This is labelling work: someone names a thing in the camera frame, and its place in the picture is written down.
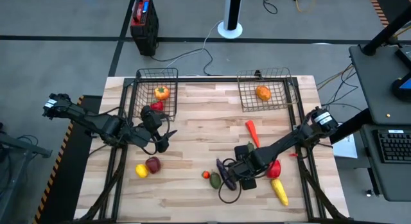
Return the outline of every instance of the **gray floor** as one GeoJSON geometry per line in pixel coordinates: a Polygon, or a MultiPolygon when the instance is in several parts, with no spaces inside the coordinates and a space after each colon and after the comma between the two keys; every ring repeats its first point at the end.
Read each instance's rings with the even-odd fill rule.
{"type": "MultiPolygon", "coordinates": [[[[129,0],[0,0],[0,35],[118,36],[129,0]]],[[[304,0],[307,7],[310,0],[304,0]]],[[[162,37],[205,37],[222,18],[223,0],[154,0],[162,37]]],[[[370,39],[382,25],[369,0],[318,0],[312,13],[297,13],[292,0],[275,0],[279,13],[264,11],[261,0],[244,0],[241,23],[249,38],[370,39]]],[[[200,48],[200,43],[161,43],[156,58],[169,58],[200,48]]],[[[40,145],[54,150],[50,159],[35,159],[28,183],[21,189],[14,220],[31,221],[51,172],[68,121],[41,116],[51,92],[68,93],[75,101],[82,94],[101,95],[116,42],[50,42],[0,40],[0,121],[12,136],[33,134],[40,145]]],[[[314,44],[216,44],[206,48],[214,61],[210,74],[233,75],[239,70],[288,67],[292,74],[312,74],[317,82],[350,64],[348,46],[314,44]]],[[[209,61],[205,52],[175,64],[180,75],[203,75],[209,61]]],[[[138,68],[165,67],[140,56],[136,46],[123,46],[116,76],[133,76],[138,68]]],[[[350,83],[359,85],[354,76],[350,83]]],[[[325,103],[338,87],[338,80],[319,93],[325,103]]],[[[343,87],[341,95],[349,87],[343,87]]],[[[357,89],[341,103],[365,108],[357,89]]],[[[357,111],[331,106],[339,121],[357,111]]],[[[370,188],[367,172],[341,169],[340,178],[352,217],[367,221],[408,223],[411,203],[389,203],[363,195],[370,188]]]]}

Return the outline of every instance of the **small red tomato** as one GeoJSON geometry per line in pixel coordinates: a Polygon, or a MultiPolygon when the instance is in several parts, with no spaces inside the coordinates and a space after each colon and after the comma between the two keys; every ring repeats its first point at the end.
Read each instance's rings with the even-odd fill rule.
{"type": "Polygon", "coordinates": [[[278,160],[275,160],[275,162],[271,162],[270,166],[269,166],[269,170],[267,172],[267,177],[268,178],[277,178],[280,176],[281,174],[281,165],[280,162],[278,160]]]}
{"type": "Polygon", "coordinates": [[[204,172],[202,173],[202,176],[203,176],[205,179],[208,179],[208,178],[210,178],[210,172],[204,171],[204,172]]]}
{"type": "Polygon", "coordinates": [[[152,108],[152,110],[163,111],[164,104],[162,103],[162,101],[153,101],[153,103],[150,105],[150,108],[152,108]]]}

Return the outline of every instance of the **computer keyboard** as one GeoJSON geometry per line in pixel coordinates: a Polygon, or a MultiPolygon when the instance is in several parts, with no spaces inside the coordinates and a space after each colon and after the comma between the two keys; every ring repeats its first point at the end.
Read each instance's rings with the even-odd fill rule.
{"type": "Polygon", "coordinates": [[[392,130],[375,130],[383,163],[411,164],[411,130],[394,133],[392,130]]]}

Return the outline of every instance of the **yellow black hazard tape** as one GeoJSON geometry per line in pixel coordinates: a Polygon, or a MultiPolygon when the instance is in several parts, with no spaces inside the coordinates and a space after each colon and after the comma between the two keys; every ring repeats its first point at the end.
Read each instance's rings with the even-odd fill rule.
{"type": "MultiPolygon", "coordinates": [[[[78,98],[77,105],[81,105],[83,99],[84,99],[84,96],[80,96],[80,98],[78,98]]],[[[69,137],[70,137],[70,134],[71,134],[72,131],[73,131],[73,122],[70,121],[69,127],[67,128],[67,132],[64,135],[64,140],[63,140],[63,143],[60,147],[60,151],[58,152],[56,162],[54,163],[53,170],[51,171],[49,180],[47,181],[46,188],[45,188],[45,190],[43,192],[43,195],[41,197],[40,205],[37,207],[36,215],[34,215],[33,224],[40,223],[40,217],[41,217],[41,214],[44,210],[44,206],[46,204],[48,194],[50,193],[50,189],[53,186],[53,182],[54,182],[54,179],[55,179],[57,171],[58,171],[58,165],[62,161],[64,150],[66,149],[67,142],[69,141],[69,137]]]]}
{"type": "Polygon", "coordinates": [[[370,0],[372,3],[372,6],[374,7],[375,11],[377,12],[378,17],[380,18],[381,23],[383,24],[384,27],[388,26],[389,22],[383,12],[383,10],[380,7],[380,4],[378,0],[370,0]]]}

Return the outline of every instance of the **black pole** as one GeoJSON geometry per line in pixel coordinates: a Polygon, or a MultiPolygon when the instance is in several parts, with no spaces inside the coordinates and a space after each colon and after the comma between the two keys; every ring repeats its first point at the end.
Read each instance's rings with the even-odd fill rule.
{"type": "Polygon", "coordinates": [[[370,41],[363,49],[362,53],[367,56],[375,54],[375,50],[380,47],[384,42],[388,41],[399,29],[401,29],[406,23],[411,20],[411,6],[405,9],[401,15],[399,15],[392,23],[384,28],[378,35],[376,35],[372,41],[370,41]]]}

